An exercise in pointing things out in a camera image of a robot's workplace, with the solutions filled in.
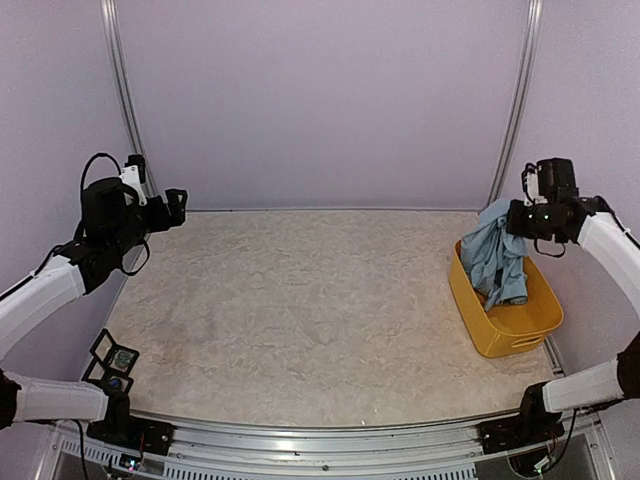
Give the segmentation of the light blue printed t-shirt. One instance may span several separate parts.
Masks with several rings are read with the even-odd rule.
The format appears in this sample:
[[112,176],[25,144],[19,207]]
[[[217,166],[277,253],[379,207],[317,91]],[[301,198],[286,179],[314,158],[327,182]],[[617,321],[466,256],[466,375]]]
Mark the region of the light blue printed t-shirt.
[[460,241],[460,260],[473,289],[484,298],[484,311],[528,300],[523,238],[507,231],[511,201],[499,199],[483,210],[476,226]]

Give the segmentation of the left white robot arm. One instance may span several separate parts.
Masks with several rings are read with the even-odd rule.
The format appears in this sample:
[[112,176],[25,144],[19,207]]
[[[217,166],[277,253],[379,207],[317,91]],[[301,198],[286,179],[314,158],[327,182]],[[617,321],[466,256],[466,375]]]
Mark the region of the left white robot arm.
[[[81,219],[70,241],[54,246],[42,263],[1,295],[1,353],[7,355],[24,337],[68,304],[89,295],[124,266],[133,249],[147,249],[148,237],[186,221],[188,193],[168,189],[145,193],[146,161],[132,154],[116,175],[80,180]],[[109,379],[79,382],[36,379],[1,373],[1,426],[43,421],[99,422],[121,445],[140,434],[137,418],[122,407],[128,395]]]

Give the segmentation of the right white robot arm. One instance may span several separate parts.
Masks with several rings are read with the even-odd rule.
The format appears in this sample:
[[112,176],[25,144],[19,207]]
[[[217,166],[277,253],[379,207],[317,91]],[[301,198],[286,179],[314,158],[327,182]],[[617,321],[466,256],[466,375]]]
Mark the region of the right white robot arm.
[[[639,246],[628,231],[606,211],[590,211],[578,197],[560,203],[528,205],[512,200],[507,231],[531,240],[571,241],[589,253],[611,276],[634,309],[639,308]],[[538,393],[537,405],[513,419],[511,433],[523,444],[535,442],[551,424],[550,414],[639,397],[639,338],[634,337],[616,356],[599,365],[531,387],[525,397]]]

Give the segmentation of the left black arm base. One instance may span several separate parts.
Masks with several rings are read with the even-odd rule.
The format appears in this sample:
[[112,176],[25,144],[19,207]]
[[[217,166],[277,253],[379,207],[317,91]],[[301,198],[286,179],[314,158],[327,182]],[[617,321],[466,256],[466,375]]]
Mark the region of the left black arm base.
[[87,435],[141,453],[167,456],[175,430],[170,423],[132,415],[129,397],[117,392],[109,397],[104,419],[88,425]]

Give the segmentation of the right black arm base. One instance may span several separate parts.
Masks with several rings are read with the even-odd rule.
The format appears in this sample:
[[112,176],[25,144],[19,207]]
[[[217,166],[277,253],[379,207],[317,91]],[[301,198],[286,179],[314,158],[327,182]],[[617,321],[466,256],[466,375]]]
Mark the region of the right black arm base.
[[481,422],[477,426],[484,454],[493,454],[562,437],[561,413],[544,406],[544,383],[529,386],[514,416]]

